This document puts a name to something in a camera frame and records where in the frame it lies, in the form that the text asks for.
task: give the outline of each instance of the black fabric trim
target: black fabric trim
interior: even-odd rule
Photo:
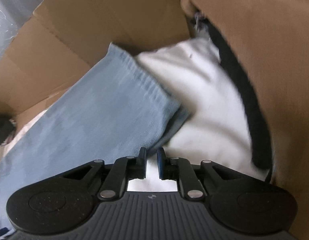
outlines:
[[[227,72],[241,95],[252,141],[252,162],[260,169],[270,169],[272,168],[271,137],[255,91],[221,33],[208,20],[205,24],[208,25],[211,40],[219,49],[221,67]]]

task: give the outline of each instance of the cardboard box wall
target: cardboard box wall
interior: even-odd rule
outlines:
[[[44,0],[0,61],[0,113],[18,130],[54,103],[110,42],[131,54],[189,38],[179,0]]]

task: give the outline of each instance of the light blue denim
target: light blue denim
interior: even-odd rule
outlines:
[[[0,228],[16,190],[95,159],[113,163],[166,143],[189,113],[124,50],[107,55],[0,162]]]

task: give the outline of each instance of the cardboard box flap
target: cardboard box flap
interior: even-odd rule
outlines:
[[[0,61],[0,112],[19,114],[72,86],[89,66],[32,17]]]
[[[179,0],[45,0],[33,14],[90,66],[111,41],[136,54],[189,38]]]

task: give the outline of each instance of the brown garment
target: brown garment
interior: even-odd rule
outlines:
[[[309,0],[181,0],[201,11],[246,71],[270,128],[276,184],[298,214],[290,232],[309,239]]]

